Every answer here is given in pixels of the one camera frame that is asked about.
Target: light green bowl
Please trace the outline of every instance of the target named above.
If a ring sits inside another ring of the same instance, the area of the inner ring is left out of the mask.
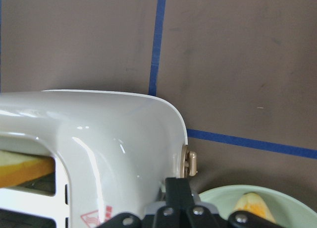
[[[286,228],[317,227],[317,213],[311,208],[284,193],[251,185],[218,187],[199,194],[201,201],[214,204],[222,218],[228,219],[239,198],[248,192],[260,195],[276,223]]]

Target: toaster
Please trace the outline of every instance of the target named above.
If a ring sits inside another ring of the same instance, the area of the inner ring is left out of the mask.
[[[33,227],[93,228],[122,212],[142,217],[160,199],[165,178],[196,174],[187,144],[180,113],[157,97],[1,93],[0,150],[52,157],[55,171],[0,188],[0,222],[25,217]]]

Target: black mechanical clamp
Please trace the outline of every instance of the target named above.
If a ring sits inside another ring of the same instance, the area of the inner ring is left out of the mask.
[[[98,228],[283,228],[246,211],[236,211],[225,220],[214,205],[195,202],[187,179],[165,182],[166,201],[151,204],[143,220],[121,213]]]

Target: warning label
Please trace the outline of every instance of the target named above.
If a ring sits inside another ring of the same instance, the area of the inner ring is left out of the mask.
[[[98,210],[81,215],[81,219],[86,223],[87,227],[94,228],[111,219],[112,206],[106,206],[105,220],[100,222]]]

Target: bread slice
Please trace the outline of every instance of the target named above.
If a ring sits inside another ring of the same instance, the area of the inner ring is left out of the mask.
[[[55,171],[51,157],[0,151],[0,188],[16,186]]]
[[[254,192],[244,194],[234,207],[234,211],[247,211],[270,222],[276,223],[271,211],[261,196]]]

